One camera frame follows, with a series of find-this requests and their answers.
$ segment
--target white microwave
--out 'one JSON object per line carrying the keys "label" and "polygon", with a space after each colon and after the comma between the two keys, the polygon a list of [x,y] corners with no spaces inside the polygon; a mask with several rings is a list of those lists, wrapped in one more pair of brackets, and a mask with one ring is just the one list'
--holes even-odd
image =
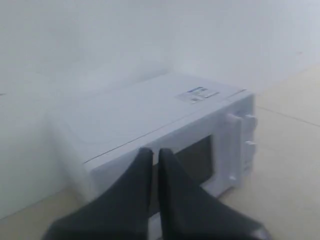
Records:
{"label": "white microwave", "polygon": [[141,147],[154,153],[149,239],[161,236],[157,163],[170,148],[213,196],[253,168],[254,95],[183,74],[166,74],[66,104],[51,114],[54,141],[76,192],[89,202],[126,171]]}

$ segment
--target tiled floor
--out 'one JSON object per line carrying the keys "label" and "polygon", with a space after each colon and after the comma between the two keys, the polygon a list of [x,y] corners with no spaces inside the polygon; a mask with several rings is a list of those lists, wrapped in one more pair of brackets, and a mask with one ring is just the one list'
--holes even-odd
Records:
{"label": "tiled floor", "polygon": [[[260,220],[275,240],[318,240],[320,222],[320,66],[256,99],[258,152],[242,188],[222,200]],[[79,207],[65,190],[0,220],[1,240],[39,240],[51,221]]]}

